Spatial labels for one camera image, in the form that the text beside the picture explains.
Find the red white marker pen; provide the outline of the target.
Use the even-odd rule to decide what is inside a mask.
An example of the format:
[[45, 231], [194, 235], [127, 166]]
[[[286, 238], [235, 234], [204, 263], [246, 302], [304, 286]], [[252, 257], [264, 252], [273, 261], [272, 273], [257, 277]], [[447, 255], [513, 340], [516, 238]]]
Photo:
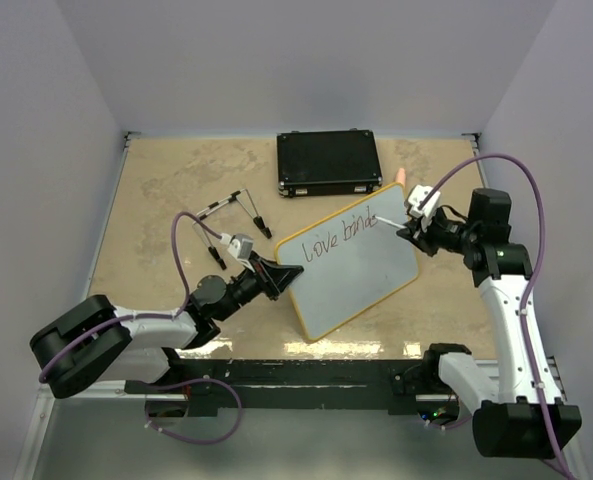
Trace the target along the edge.
[[406, 227], [405, 227], [405, 225], [402, 225], [402, 224], [396, 223], [396, 222], [394, 222], [394, 221], [392, 221], [392, 220], [389, 220], [389, 219], [386, 219], [386, 218], [384, 218], [384, 217], [375, 216], [374, 218], [375, 218], [376, 220], [378, 220], [379, 222], [382, 222], [382, 223], [384, 223], [384, 224], [386, 224], [386, 225], [389, 225], [389, 226], [391, 226], [391, 227], [394, 227], [394, 228], [396, 228], [396, 229], [398, 229], [398, 230], [400, 230], [400, 229], [403, 229], [403, 228], [406, 228]]

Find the yellow framed whiteboard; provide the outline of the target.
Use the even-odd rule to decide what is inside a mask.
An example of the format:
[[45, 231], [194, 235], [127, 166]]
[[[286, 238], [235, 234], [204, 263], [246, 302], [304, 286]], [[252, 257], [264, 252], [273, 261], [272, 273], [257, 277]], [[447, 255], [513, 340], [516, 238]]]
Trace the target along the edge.
[[279, 264], [304, 267], [289, 294], [307, 340], [323, 338], [419, 276], [414, 247], [375, 216], [405, 223], [401, 184], [387, 185], [276, 245]]

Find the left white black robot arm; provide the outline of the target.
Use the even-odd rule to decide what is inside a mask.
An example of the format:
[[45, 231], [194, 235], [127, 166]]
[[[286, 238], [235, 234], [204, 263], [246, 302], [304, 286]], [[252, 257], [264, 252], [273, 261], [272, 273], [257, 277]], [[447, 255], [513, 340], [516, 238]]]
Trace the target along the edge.
[[203, 277], [178, 311], [130, 310], [105, 295], [90, 296], [30, 339], [39, 381], [58, 399], [116, 380], [172, 392], [183, 380], [183, 368], [172, 361], [175, 350], [206, 345], [219, 335], [220, 322], [260, 295], [277, 300], [303, 271], [253, 253], [249, 266], [230, 280]]

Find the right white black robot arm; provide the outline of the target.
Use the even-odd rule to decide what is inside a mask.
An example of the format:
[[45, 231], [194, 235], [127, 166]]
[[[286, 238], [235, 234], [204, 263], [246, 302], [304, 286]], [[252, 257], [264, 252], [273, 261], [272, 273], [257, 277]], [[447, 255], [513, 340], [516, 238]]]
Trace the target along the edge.
[[475, 445], [484, 457], [553, 460], [582, 425], [568, 405], [544, 353], [529, 291], [535, 274], [526, 247], [510, 242], [510, 196], [477, 188], [467, 215], [447, 216], [428, 186], [406, 200], [408, 220], [398, 237], [433, 256], [459, 254], [483, 299], [496, 345], [492, 380], [460, 344], [433, 343], [418, 369], [403, 377], [435, 393], [451, 390], [472, 415]]

